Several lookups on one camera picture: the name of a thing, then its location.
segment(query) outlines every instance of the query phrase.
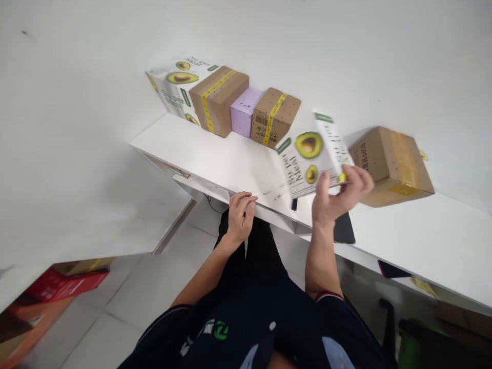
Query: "left hand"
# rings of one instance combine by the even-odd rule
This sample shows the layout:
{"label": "left hand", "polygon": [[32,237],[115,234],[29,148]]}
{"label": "left hand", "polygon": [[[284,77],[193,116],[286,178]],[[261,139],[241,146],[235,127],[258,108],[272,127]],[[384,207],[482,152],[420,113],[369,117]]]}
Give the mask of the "left hand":
{"label": "left hand", "polygon": [[251,196],[251,192],[238,192],[229,201],[229,227],[224,237],[227,237],[237,248],[248,238],[253,227],[257,196]]}

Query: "green label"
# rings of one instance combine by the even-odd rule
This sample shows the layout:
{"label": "green label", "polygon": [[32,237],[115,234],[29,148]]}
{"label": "green label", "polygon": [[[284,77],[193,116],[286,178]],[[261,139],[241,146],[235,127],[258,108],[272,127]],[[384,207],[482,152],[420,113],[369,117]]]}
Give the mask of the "green label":
{"label": "green label", "polygon": [[324,121],[327,121],[329,123],[333,123],[333,119],[327,115],[323,115],[323,114],[319,114],[319,113],[314,113],[314,117],[317,119],[317,120],[324,120]]}
{"label": "green label", "polygon": [[280,154],[282,153],[282,151],[284,151],[284,150],[287,148],[287,146],[289,146],[290,144],[291,144],[291,138],[289,137],[289,138],[288,138],[288,139],[286,139],[286,140],[285,140],[285,142],[284,142],[282,145],[280,145],[280,147],[277,149],[277,154],[279,154],[279,155],[280,155]]}
{"label": "green label", "polygon": [[190,101],[188,100],[188,95],[186,95],[186,91],[183,89],[180,89],[181,93],[183,94],[184,101],[186,102],[186,105],[188,105],[191,108]]}
{"label": "green label", "polygon": [[217,322],[217,327],[214,332],[215,338],[217,338],[220,341],[224,341],[227,338],[228,332],[229,332],[229,327],[223,321],[219,320]]}

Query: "red box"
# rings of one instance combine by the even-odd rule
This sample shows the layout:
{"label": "red box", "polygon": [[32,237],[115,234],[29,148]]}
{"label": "red box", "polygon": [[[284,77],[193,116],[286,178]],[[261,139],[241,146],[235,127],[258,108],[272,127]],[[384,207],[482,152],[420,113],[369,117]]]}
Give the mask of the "red box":
{"label": "red box", "polygon": [[33,328],[24,341],[10,354],[7,361],[0,365],[0,369],[11,369],[19,365],[72,300],[73,298],[68,298],[53,303],[44,303],[24,293],[11,303],[7,310],[15,314],[17,318],[28,322]]}
{"label": "red box", "polygon": [[108,270],[64,276],[53,269],[45,271],[29,288],[27,293],[43,302],[55,302],[93,290],[109,274]]}

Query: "gray floor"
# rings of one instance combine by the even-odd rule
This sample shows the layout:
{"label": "gray floor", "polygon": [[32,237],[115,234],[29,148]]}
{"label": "gray floor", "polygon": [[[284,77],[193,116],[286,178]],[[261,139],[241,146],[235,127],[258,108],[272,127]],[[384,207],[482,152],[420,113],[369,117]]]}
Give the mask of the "gray floor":
{"label": "gray floor", "polygon": [[[222,204],[212,202],[216,208]],[[193,277],[210,254],[218,235],[220,214],[202,201],[161,255],[117,258],[101,286],[78,296],[35,349],[22,368],[116,368],[132,351],[145,328]],[[280,257],[291,279],[304,288],[309,244],[272,227]],[[395,306],[397,319],[418,317],[433,322],[432,302],[413,292],[354,276],[337,258],[342,289],[378,339],[385,314],[378,300]]]}

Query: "lavender box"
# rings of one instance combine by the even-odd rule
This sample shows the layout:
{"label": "lavender box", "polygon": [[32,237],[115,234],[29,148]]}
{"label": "lavender box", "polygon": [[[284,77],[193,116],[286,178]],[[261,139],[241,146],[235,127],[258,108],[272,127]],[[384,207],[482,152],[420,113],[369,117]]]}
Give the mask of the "lavender box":
{"label": "lavender box", "polygon": [[232,130],[241,136],[251,138],[251,118],[263,92],[249,87],[231,105]]}

